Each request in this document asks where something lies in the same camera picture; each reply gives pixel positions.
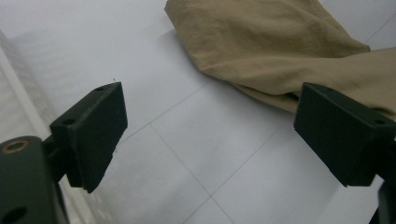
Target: khaki fabric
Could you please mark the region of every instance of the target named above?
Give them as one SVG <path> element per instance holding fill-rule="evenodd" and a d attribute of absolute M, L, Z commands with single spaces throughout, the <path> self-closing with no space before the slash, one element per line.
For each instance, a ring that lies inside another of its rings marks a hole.
<path fill-rule="evenodd" d="M 295 112 L 304 82 L 396 119 L 396 49 L 370 51 L 317 0 L 168 0 L 165 11 L 203 73 Z"/>

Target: white floor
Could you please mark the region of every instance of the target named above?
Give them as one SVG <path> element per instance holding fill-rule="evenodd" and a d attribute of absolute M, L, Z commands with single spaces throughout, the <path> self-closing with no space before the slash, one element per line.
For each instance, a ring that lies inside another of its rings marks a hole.
<path fill-rule="evenodd" d="M 352 37 L 396 47 L 394 0 L 323 0 Z M 98 189 L 111 222 L 368 223 L 376 189 L 344 189 L 293 115 L 199 73 L 165 0 L 0 0 L 0 30 L 55 113 L 121 81 L 129 116 Z"/>

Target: khaki cloth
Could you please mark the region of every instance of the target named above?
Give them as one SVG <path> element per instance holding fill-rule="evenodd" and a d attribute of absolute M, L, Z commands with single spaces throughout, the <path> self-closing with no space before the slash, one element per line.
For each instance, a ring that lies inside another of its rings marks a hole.
<path fill-rule="evenodd" d="M 203 73 L 295 112 L 304 82 L 396 119 L 396 49 L 370 52 L 317 0 L 168 0 L 165 11 Z"/>

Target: white tile floor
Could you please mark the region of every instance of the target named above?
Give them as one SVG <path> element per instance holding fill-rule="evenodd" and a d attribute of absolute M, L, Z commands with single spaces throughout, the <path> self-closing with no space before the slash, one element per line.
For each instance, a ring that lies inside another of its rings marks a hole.
<path fill-rule="evenodd" d="M 393 0 L 320 1 L 373 49 L 396 47 Z M 61 114 L 121 81 L 129 116 L 98 189 L 119 223 L 368 223 L 375 189 L 344 189 L 293 115 L 196 71 L 165 0 L 0 0 L 0 29 Z"/>

